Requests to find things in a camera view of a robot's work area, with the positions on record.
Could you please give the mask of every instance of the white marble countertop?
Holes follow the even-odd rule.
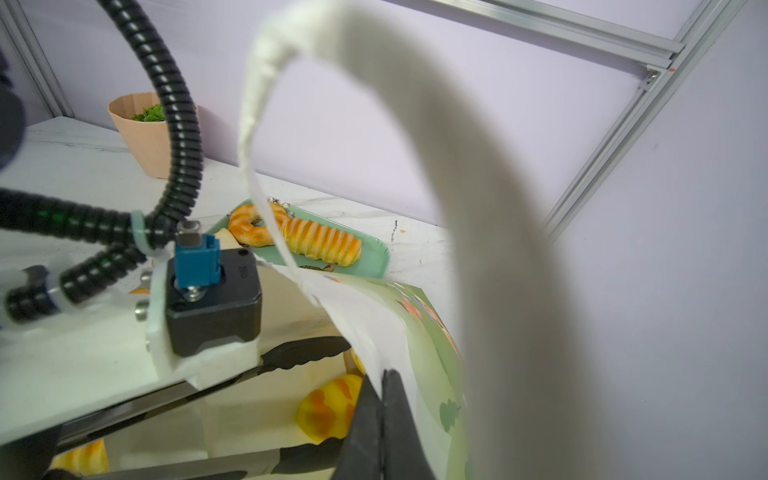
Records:
[[[191,217],[218,219],[247,197],[236,167],[206,159],[203,174]],[[424,289],[454,340],[462,344],[446,229],[266,175],[260,178],[268,195],[386,243],[391,253],[386,278]],[[165,180],[141,170],[118,132],[71,118],[29,127],[19,154],[0,171],[0,187],[122,211],[150,211],[164,186]],[[80,261],[101,248],[0,230],[0,270],[46,264],[58,253]],[[120,287],[127,291],[136,284],[134,273]]]

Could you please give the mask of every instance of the black cable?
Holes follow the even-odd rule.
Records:
[[[153,248],[164,246],[194,207],[203,179],[203,150],[197,112],[176,62],[135,0],[98,0],[147,72],[165,113],[170,135],[170,176],[157,206],[146,218]],[[130,214],[55,198],[0,189],[0,227],[108,244],[102,253],[61,275],[64,294],[81,303],[143,263],[133,246]],[[43,283],[11,290],[8,314],[26,322],[58,312]]]

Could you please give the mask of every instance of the blue connector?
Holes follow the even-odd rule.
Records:
[[[179,288],[209,286],[219,283],[220,243],[213,235],[200,235],[200,242],[176,242],[176,285]]]

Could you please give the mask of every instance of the green succulent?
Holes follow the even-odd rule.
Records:
[[[165,114],[160,104],[144,109],[144,113],[136,114],[131,120],[135,121],[165,121]]]

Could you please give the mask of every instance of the green tray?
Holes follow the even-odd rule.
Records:
[[[237,207],[245,204],[250,204],[250,200],[245,200]],[[229,216],[237,209],[237,207],[233,208],[231,212],[229,212],[225,217],[222,217],[210,229],[208,229],[208,233],[213,234],[222,228],[227,228],[230,223]],[[386,268],[389,266],[389,249],[381,240],[349,227],[344,227],[342,224],[336,223],[333,220],[318,217],[317,215],[298,207],[288,207],[287,211],[293,212],[294,215],[302,220],[315,220],[322,225],[327,225],[328,227],[333,227],[337,230],[344,230],[347,233],[352,233],[355,235],[355,237],[362,240],[362,253],[360,255],[360,259],[350,266],[337,266],[334,270],[335,273],[345,273],[347,275],[367,276],[380,279],[384,278]],[[283,259],[280,257],[280,253],[277,251],[277,247],[274,245],[269,245],[268,247],[248,247],[248,249],[270,263],[285,265]],[[291,253],[291,255],[293,255],[294,259],[296,259],[296,263],[299,266],[312,265],[323,268],[327,265],[327,263],[323,262],[322,260],[311,260],[304,255],[299,255],[298,253]]]

